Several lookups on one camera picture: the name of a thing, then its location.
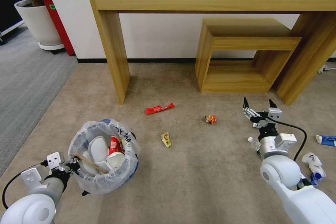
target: plastic bag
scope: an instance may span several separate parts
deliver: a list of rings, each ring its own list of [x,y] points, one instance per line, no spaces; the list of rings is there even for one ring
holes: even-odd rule
[[[75,172],[74,176],[79,187],[92,194],[105,194],[117,189],[133,177],[139,165],[140,146],[134,134],[126,126],[113,119],[85,123],[70,143],[69,159],[74,156],[75,152],[81,154],[87,150],[89,143],[99,135],[105,139],[110,139],[112,135],[123,139],[125,159],[119,168],[111,170],[108,174],[92,177],[82,172],[81,169]]]

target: wooden console table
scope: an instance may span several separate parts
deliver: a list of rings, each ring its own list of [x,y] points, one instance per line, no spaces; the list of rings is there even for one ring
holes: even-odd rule
[[[302,40],[273,87],[290,105],[336,50],[336,0],[90,0],[119,104],[130,73],[119,13],[300,13]]]

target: white flower pot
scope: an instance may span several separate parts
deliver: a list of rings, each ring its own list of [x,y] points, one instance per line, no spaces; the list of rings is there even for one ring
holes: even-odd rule
[[[46,6],[24,7],[31,3],[30,0],[22,0],[14,4],[16,10],[26,23],[34,39],[38,41],[40,48],[44,50],[57,50],[64,47]]]

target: wooden box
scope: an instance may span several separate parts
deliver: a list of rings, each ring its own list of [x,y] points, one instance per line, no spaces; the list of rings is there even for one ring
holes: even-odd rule
[[[272,18],[203,19],[195,64],[201,92],[268,92],[301,40]],[[256,50],[252,61],[211,60],[216,50]]]

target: snack wrapper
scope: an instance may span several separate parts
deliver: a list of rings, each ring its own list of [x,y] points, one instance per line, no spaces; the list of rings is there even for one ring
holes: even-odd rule
[[[171,146],[168,132],[161,135],[161,140],[165,144],[165,146],[167,147]]]
[[[167,110],[167,109],[170,109],[170,108],[174,108],[174,104],[173,103],[170,103],[168,106],[166,107],[161,107],[160,105],[159,106],[156,106],[156,107],[152,107],[152,108],[146,108],[145,109],[145,113],[146,114],[155,114],[157,112],[161,112],[163,110]]]
[[[207,123],[212,124],[212,125],[217,122],[215,115],[206,115],[204,118]]]

